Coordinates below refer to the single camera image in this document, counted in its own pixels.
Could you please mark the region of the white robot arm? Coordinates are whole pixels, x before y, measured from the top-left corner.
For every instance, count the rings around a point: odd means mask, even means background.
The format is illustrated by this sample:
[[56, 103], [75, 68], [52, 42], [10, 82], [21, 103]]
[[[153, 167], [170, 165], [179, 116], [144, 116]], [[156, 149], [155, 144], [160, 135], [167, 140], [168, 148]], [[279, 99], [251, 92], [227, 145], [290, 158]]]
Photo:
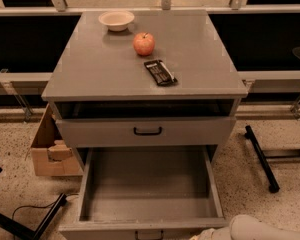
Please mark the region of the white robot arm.
[[273, 227], [249, 215], [237, 215], [227, 227], [203, 230], [189, 240], [300, 240], [300, 232]]

